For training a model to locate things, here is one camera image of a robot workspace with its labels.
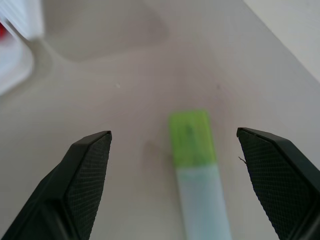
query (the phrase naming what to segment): white container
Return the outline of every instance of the white container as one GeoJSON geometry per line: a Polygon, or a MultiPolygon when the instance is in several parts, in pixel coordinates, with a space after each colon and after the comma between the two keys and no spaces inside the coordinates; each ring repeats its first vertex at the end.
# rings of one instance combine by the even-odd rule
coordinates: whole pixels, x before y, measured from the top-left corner
{"type": "Polygon", "coordinates": [[[0,39],[0,95],[3,95],[26,80],[34,65],[30,49],[8,23],[26,40],[43,36],[41,0],[0,0],[0,23],[8,30],[0,39]]]}

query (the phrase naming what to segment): red object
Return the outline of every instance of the red object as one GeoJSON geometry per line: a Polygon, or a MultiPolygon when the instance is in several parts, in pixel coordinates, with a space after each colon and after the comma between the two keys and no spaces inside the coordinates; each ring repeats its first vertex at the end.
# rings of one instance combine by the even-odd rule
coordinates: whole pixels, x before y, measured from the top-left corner
{"type": "Polygon", "coordinates": [[[6,32],[7,32],[6,28],[2,24],[0,24],[0,39],[4,37],[6,32]]]}

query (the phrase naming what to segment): green cap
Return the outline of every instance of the green cap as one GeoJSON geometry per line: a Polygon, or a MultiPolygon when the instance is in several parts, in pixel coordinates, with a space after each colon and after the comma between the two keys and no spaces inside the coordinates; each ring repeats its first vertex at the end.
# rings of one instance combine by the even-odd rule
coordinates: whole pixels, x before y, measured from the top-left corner
{"type": "Polygon", "coordinates": [[[169,120],[173,162],[177,168],[216,162],[209,115],[204,110],[174,113],[169,120]]]}

